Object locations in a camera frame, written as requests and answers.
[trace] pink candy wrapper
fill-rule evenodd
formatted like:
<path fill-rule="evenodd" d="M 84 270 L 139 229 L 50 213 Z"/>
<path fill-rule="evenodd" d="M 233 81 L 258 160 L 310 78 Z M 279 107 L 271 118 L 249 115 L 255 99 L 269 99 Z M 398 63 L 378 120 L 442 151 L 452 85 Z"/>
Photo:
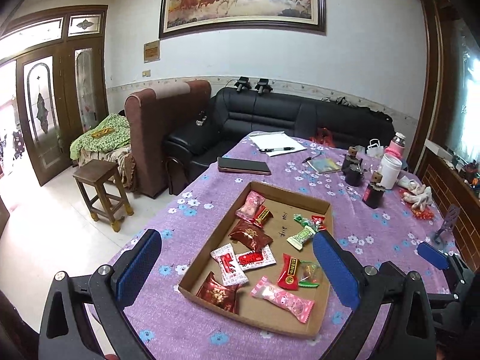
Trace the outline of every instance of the pink candy wrapper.
<path fill-rule="evenodd" d="M 235 258 L 242 271 L 271 266 L 277 263 L 268 245 L 261 251 L 248 251 L 246 253 L 236 254 Z"/>
<path fill-rule="evenodd" d="M 311 308 L 315 303 L 313 300 L 302 299 L 275 286 L 268 281 L 266 276 L 260 279 L 257 285 L 251 290 L 250 295 L 254 298 L 267 299 L 274 305 L 290 311 L 302 323 L 306 323 Z"/>
<path fill-rule="evenodd" d="M 244 221 L 252 223 L 258 208 L 264 201 L 265 198 L 262 195 L 255 191 L 250 191 L 245 200 L 245 204 L 236 210 L 235 215 Z"/>
<path fill-rule="evenodd" d="M 215 261 L 220 264 L 224 286 L 248 283 L 246 274 L 243 273 L 235 257 L 232 244 L 226 244 L 210 253 Z"/>

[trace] candy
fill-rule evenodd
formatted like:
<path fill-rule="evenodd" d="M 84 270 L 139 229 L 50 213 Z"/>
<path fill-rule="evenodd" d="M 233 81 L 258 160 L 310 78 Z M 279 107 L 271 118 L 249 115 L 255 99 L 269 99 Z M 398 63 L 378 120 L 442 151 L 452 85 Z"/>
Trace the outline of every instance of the candy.
<path fill-rule="evenodd" d="M 229 235 L 253 251 L 260 251 L 273 241 L 263 230 L 246 221 L 237 223 Z"/>
<path fill-rule="evenodd" d="M 317 231 L 317 226 L 315 225 L 315 223 L 313 222 L 313 220 L 304 218 L 304 217 L 301 216 L 300 214 L 293 214 L 293 220 L 294 220 L 295 222 L 300 223 L 303 227 L 309 226 L 309 227 L 311 227 L 313 230 Z"/>
<path fill-rule="evenodd" d="M 311 220 L 313 221 L 313 224 L 318 227 L 318 231 L 326 230 L 326 227 L 323 224 L 323 221 L 325 220 L 323 215 L 312 215 Z"/>
<path fill-rule="evenodd" d="M 263 223 L 266 222 L 266 220 L 270 217 L 273 216 L 272 212 L 265 207 L 264 205 L 261 205 L 257 212 L 255 213 L 255 216 L 253 217 L 253 220 L 249 221 L 255 226 L 258 226 L 260 228 L 263 228 Z"/>
<path fill-rule="evenodd" d="M 245 200 L 245 204 L 236 210 L 235 215 L 244 221 L 251 222 L 255 217 L 258 207 L 262 205 L 264 201 L 265 198 L 262 195 L 255 191 L 250 191 Z"/>
<path fill-rule="evenodd" d="M 318 287 L 322 273 L 320 266 L 311 261 L 300 261 L 297 270 L 300 287 Z"/>
<path fill-rule="evenodd" d="M 238 314 L 237 290 L 240 286 L 223 286 L 214 279 L 213 272 L 210 272 L 198 289 L 197 296 L 206 300 L 225 311 Z"/>
<path fill-rule="evenodd" d="M 246 253 L 236 254 L 235 258 L 242 271 L 271 266 L 277 263 L 268 245 L 261 251 L 248 251 Z"/>
<path fill-rule="evenodd" d="M 311 308 L 315 304 L 313 300 L 300 298 L 275 286 L 265 276 L 251 290 L 250 295 L 254 298 L 266 299 L 274 305 L 290 311 L 302 323 L 306 323 Z"/>
<path fill-rule="evenodd" d="M 297 250 L 302 250 L 303 244 L 315 235 L 315 230 L 310 226 L 305 226 L 298 234 L 288 237 L 286 241 Z"/>
<path fill-rule="evenodd" d="M 277 282 L 280 287 L 285 288 L 285 290 L 298 290 L 299 280 L 296 272 L 299 263 L 299 259 L 285 253 L 283 254 L 283 270 Z"/>
<path fill-rule="evenodd" d="M 237 259 L 235 258 L 232 244 L 226 244 L 219 247 L 212 251 L 210 255 L 220 264 L 224 286 L 248 283 L 246 274 L 243 273 Z"/>

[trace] white floor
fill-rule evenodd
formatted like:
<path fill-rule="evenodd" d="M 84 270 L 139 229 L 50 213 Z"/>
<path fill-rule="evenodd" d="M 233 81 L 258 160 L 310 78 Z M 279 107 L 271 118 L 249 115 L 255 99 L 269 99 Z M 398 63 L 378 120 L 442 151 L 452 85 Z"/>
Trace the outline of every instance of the white floor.
<path fill-rule="evenodd" d="M 0 290 L 37 332 L 55 273 L 93 273 L 171 200 L 167 191 L 156 199 L 128 193 L 135 214 L 120 209 L 116 216 L 125 220 L 115 233 L 106 220 L 91 219 L 72 177 L 75 169 L 40 187 L 26 161 L 23 169 L 0 179 L 0 195 L 13 209 L 0 238 Z M 93 197 L 95 190 L 86 188 Z M 114 185 L 106 190 L 118 195 Z M 114 353 L 101 325 L 93 320 L 92 326 L 104 353 Z"/>

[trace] smartphone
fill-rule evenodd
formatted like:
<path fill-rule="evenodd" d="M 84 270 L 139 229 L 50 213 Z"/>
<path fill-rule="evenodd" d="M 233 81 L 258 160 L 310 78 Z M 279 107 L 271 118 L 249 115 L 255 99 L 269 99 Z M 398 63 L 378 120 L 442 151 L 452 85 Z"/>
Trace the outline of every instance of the smartphone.
<path fill-rule="evenodd" d="M 265 162 L 239 160 L 236 158 L 218 157 L 218 171 L 231 173 L 253 173 L 255 175 L 271 175 L 272 172 Z"/>

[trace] stool leg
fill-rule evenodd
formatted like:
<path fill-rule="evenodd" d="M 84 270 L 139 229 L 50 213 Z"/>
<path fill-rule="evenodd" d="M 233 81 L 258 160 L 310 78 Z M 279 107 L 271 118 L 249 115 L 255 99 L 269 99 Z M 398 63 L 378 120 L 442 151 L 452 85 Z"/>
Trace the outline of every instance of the stool leg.
<path fill-rule="evenodd" d="M 120 196 L 123 199 L 123 206 L 125 207 L 125 211 L 127 212 L 128 216 L 132 216 L 134 214 L 134 210 L 128 201 L 128 197 L 125 192 L 125 188 L 123 187 L 122 178 L 120 177 L 118 169 L 115 169 L 115 173 L 113 174 L 113 176 L 115 178 L 115 185 L 118 188 L 118 192 L 120 193 Z"/>
<path fill-rule="evenodd" d="M 83 200 L 85 201 L 85 204 L 87 205 L 88 211 L 90 211 L 90 216 L 92 219 L 96 222 L 98 221 L 98 215 L 96 212 L 92 211 L 92 204 L 90 204 L 90 198 L 87 195 L 87 191 L 85 191 L 85 187 L 83 186 L 83 183 L 75 179 L 78 185 L 78 189 L 80 190 L 80 193 L 82 194 Z"/>
<path fill-rule="evenodd" d="M 103 186 L 103 184 L 100 184 L 100 185 L 95 185 L 95 189 L 97 190 L 97 195 L 98 195 L 98 198 L 100 199 L 100 202 L 102 203 L 105 214 L 106 216 L 109 217 L 110 226 L 112 227 L 114 232 L 118 233 L 120 231 L 120 221 L 116 220 L 115 217 L 113 216 L 110 201 L 106 196 L 107 192 L 105 191 L 105 187 Z"/>

